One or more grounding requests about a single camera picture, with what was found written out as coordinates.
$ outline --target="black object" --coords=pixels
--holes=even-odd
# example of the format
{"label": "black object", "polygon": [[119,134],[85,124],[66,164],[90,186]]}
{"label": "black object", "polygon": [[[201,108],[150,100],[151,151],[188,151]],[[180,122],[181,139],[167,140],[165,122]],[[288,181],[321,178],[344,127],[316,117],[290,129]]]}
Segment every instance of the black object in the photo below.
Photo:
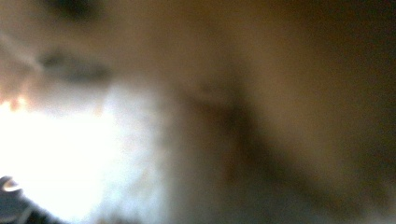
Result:
{"label": "black object", "polygon": [[62,16],[73,19],[89,19],[95,15],[99,0],[42,0]]}
{"label": "black object", "polygon": [[21,189],[8,190],[12,178],[0,178],[0,224],[63,224],[22,196]]}

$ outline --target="dog's nose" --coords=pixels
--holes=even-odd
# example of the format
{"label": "dog's nose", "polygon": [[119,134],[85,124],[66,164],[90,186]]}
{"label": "dog's nose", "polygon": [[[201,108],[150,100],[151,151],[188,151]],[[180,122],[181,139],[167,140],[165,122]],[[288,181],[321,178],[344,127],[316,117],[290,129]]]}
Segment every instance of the dog's nose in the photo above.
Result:
{"label": "dog's nose", "polygon": [[72,19],[81,20],[92,18],[99,8],[99,0],[42,0],[56,13]]}

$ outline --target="fur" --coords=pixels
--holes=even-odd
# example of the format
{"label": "fur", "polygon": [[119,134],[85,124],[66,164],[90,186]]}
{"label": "fur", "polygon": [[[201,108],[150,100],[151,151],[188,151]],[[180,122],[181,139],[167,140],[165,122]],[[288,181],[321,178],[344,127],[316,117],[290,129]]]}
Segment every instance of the fur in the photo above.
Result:
{"label": "fur", "polygon": [[394,218],[391,2],[46,2],[0,2],[0,168],[52,214]]}

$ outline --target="tan fur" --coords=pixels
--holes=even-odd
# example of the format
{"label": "tan fur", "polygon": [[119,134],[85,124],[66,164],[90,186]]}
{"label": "tan fur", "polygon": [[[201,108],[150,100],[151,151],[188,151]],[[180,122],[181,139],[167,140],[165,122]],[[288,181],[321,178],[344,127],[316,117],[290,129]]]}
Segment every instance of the tan fur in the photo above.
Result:
{"label": "tan fur", "polygon": [[[105,217],[225,223],[236,212],[236,222],[271,223],[262,212],[266,201],[254,195],[275,189],[274,181],[332,216],[389,208],[396,168],[394,7],[114,0],[98,12],[69,21],[38,1],[3,0],[0,32],[32,57],[59,49],[105,63],[111,79],[77,91],[71,102],[87,104],[81,94],[99,102],[91,99],[99,95],[103,108],[116,105],[127,155],[134,156],[128,150],[138,141],[127,136],[129,120],[151,120],[145,132],[158,134],[149,147],[154,168],[144,168],[131,191],[150,195],[164,184],[165,205]],[[32,110],[54,106],[75,88],[39,80],[42,88],[26,93]],[[125,91],[114,91],[118,85]],[[139,103],[143,112],[136,113],[143,115],[132,119],[128,105],[136,95],[152,101]],[[59,107],[72,111],[70,104]],[[154,177],[157,169],[162,177]]]}

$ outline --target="dog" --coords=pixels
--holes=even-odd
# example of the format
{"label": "dog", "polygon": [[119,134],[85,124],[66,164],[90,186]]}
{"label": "dog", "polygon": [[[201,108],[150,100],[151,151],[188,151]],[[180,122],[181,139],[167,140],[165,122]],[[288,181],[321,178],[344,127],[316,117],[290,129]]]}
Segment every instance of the dog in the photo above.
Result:
{"label": "dog", "polygon": [[0,167],[71,223],[391,223],[394,24],[387,1],[2,0]]}

